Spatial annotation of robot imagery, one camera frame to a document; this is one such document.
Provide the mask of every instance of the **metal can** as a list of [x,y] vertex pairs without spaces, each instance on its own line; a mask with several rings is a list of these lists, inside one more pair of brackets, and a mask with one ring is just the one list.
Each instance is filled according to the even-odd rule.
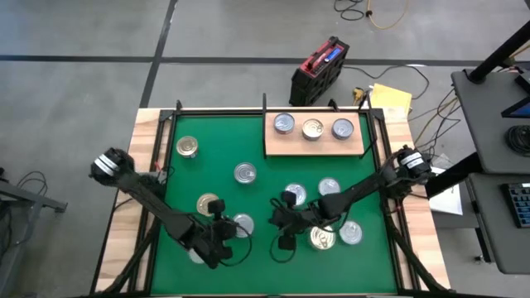
[[[324,227],[328,231],[332,231],[331,226]],[[325,230],[313,227],[309,232],[309,242],[311,246],[318,250],[326,250],[332,248],[335,244],[335,233],[326,232]]]
[[295,118],[290,113],[280,113],[274,118],[277,133],[288,134],[295,128]]
[[217,199],[219,199],[219,197],[215,194],[211,194],[211,193],[203,194],[197,200],[197,212],[205,216],[212,216],[213,214],[208,212],[208,203],[211,201],[215,201]]
[[204,264],[205,261],[199,257],[197,252],[195,252],[195,249],[190,249],[188,251],[188,256],[190,257],[191,261],[195,264]]
[[363,230],[358,223],[353,220],[348,220],[340,228],[339,235],[344,243],[355,245],[363,239]]
[[235,237],[246,238],[248,235],[252,235],[254,231],[254,220],[248,214],[236,214],[233,218],[234,222],[238,223],[241,227],[247,230],[248,234],[245,233],[243,228],[237,227]]
[[304,122],[301,134],[307,141],[316,141],[322,135],[324,125],[317,119],[309,119]]
[[242,162],[235,166],[235,180],[241,184],[250,184],[256,180],[256,168],[249,162]]
[[176,151],[185,158],[194,158],[197,156],[198,149],[199,143],[194,137],[181,137],[176,143]]
[[333,127],[331,128],[331,133],[338,140],[345,140],[349,138],[352,133],[354,133],[354,124],[344,118],[335,120]]
[[339,193],[339,182],[333,178],[326,177],[318,183],[318,192],[320,195]]
[[297,183],[291,183],[285,187],[285,190],[291,191],[296,195],[296,206],[300,206],[306,201],[307,192],[304,186]]

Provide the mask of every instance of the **gray floor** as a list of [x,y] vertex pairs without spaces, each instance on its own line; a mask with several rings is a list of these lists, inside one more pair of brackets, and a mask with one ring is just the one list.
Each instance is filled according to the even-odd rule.
[[[0,55],[154,55],[168,0],[4,0]],[[324,0],[180,0],[164,56],[304,57],[337,35],[349,58],[482,60],[530,17],[523,0],[411,0],[402,23],[378,31],[366,20],[346,22]],[[402,2],[373,1],[378,22],[398,17]],[[528,59],[530,54],[522,56]],[[113,190],[87,177],[107,147],[126,148],[150,64],[0,62],[0,166],[16,181],[41,170],[49,196],[69,202],[65,214],[45,212],[26,252],[17,292],[46,297],[86,294],[113,202]],[[295,65],[161,65],[149,107],[287,105]],[[363,66],[372,74],[384,66]],[[422,67],[431,85],[413,102],[411,118],[434,108],[451,90],[460,67]],[[344,70],[316,105],[333,98],[351,104],[353,87],[375,82],[418,94],[425,82],[413,70],[379,80]],[[454,114],[462,118],[461,111]],[[429,117],[411,122],[414,137]],[[439,120],[433,122],[428,140]],[[452,161],[474,150],[465,122],[436,145]],[[523,297],[528,276],[504,276],[476,265],[476,238],[440,231],[458,291]]]

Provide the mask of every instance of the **red battery box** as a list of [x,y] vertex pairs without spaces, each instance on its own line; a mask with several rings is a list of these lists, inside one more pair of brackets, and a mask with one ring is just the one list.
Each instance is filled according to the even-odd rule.
[[332,36],[296,69],[289,103],[312,105],[339,77],[349,46]]

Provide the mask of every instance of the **wooden tray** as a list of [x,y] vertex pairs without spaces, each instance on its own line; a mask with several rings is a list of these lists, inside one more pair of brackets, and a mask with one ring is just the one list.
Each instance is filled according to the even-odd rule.
[[[293,155],[362,155],[364,153],[358,113],[291,113],[295,118],[294,130],[283,135],[274,129],[274,118],[279,113],[265,115],[265,148],[268,156]],[[324,132],[317,141],[307,141],[301,134],[302,124],[315,118],[324,125]],[[354,133],[346,140],[337,140],[331,133],[335,120],[346,118],[354,124]]]

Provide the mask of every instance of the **green table surface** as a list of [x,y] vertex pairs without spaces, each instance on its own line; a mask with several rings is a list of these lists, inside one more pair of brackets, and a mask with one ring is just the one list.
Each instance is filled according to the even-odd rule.
[[[361,115],[365,147],[369,145],[367,118]],[[270,156],[263,158],[261,117],[181,117],[176,124],[175,142],[193,136],[199,143],[196,158],[186,159],[174,152],[171,166],[175,173],[168,180],[166,202],[174,208],[196,211],[197,199],[204,193],[225,200],[228,216],[252,216],[253,250],[236,267],[220,265],[212,270],[193,263],[182,249],[161,230],[153,274],[153,295],[223,294],[355,294],[395,293],[393,265],[388,239],[379,208],[379,195],[372,194],[355,204],[349,217],[360,224],[363,240],[349,246],[337,234],[335,245],[317,251],[308,234],[298,235],[298,248],[285,264],[269,257],[269,247],[277,228],[268,223],[272,215],[269,200],[278,197],[289,183],[301,183],[307,201],[317,199],[318,182],[333,177],[348,187],[375,171],[372,152],[359,156]],[[234,167],[251,162],[257,179],[241,185],[234,179]],[[248,249],[246,238],[227,242],[236,262]],[[278,251],[277,257],[290,252]]]

